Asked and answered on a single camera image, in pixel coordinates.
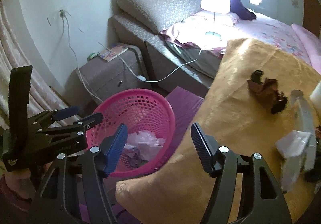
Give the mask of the grey upholstered headboard cushion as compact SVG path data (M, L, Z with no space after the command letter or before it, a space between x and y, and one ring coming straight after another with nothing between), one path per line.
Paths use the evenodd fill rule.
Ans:
M201 11L201 0L116 0L116 3L156 34Z

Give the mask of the pink plastic mesh basket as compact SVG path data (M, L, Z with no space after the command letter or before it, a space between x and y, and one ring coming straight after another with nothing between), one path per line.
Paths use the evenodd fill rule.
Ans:
M136 169L131 168L124 156L121 156L112 177L126 179L149 175L159 170L169 159L170 143L175 132L175 115L172 106L162 95L148 89L129 89L112 95L94 112L101 113L103 121L87 131L88 147L99 146L122 123L127 126L129 134L148 131L165 140L155 158Z

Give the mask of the trash in basket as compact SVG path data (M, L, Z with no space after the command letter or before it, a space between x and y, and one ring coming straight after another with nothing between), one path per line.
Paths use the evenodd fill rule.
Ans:
M156 157L165 144L154 132L140 131L128 135L122 151L122 162L129 169L143 166Z

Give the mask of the golden yellow bedspread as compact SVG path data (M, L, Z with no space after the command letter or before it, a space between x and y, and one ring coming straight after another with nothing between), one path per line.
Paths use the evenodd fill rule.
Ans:
M259 152L279 177L281 157L275 142L294 129L294 114L286 107L272 115L254 99L247 81L256 70L277 80L286 96L298 89L309 98L320 81L320 74L311 66L272 45L255 39L231 40L194 121L235 153L249 156ZM190 132L186 132L159 171L118 182L115 197L143 223L199 223L214 183L203 170Z

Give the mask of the pink quilt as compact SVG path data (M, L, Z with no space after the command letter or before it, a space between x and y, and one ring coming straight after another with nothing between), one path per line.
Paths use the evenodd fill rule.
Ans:
M321 69L321 43L320 39L317 38L313 33L303 28L302 26L293 23L292 29L295 31L297 36L300 38L307 55L309 56L312 67L320 74Z

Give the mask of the colourful book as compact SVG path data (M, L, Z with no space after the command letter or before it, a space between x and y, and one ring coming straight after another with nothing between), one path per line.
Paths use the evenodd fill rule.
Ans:
M116 45L112 48L102 50L98 53L98 56L106 62L110 62L113 59L117 58L118 55L123 54L125 51L128 50L128 47Z

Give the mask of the grey cardboard box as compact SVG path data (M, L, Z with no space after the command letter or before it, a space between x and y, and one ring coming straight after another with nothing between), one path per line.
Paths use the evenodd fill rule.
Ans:
M301 90L291 91L290 103L292 107L294 107L295 104L297 105L297 108L295 109L297 130L310 133L310 138L307 141L307 145L304 151L304 171L311 171L314 168L317 152L316 134L314 130L311 108L307 100L305 100L304 93Z

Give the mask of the pink floral bed sheet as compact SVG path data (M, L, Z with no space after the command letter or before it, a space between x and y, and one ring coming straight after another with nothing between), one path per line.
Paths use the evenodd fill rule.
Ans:
M311 64L303 43L293 28L257 13L252 21L235 13L213 14L202 10L160 32L166 41L179 47L197 48L220 57L229 40L252 38L273 45Z

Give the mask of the white paper bag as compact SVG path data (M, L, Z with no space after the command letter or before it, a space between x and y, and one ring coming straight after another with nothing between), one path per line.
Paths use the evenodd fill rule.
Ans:
M298 180L304 163L304 152L311 133L294 130L275 143L283 158L281 165L281 190L287 193Z

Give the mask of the brown bedside cabinet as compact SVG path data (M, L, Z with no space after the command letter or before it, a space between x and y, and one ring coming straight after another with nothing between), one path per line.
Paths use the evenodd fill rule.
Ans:
M79 89L73 88L71 92L76 96L70 101L75 102L85 113L92 111L110 96L123 90L143 88L151 89L151 85L139 81L135 76L142 75L148 78L147 50L143 44L127 45L128 50L106 62L95 57L83 66L76 66L73 76Z

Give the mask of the purple floor mat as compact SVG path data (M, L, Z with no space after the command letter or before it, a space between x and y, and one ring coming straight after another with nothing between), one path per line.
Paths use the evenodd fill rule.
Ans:
M181 87L175 87L166 99L175 115L175 136L182 138L205 99Z

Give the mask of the wall power socket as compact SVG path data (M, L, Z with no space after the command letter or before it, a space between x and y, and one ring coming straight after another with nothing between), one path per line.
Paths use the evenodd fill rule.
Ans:
M64 17L66 16L66 12L65 12L64 10L60 10L60 11L59 11L59 16L60 16L61 18L64 18Z

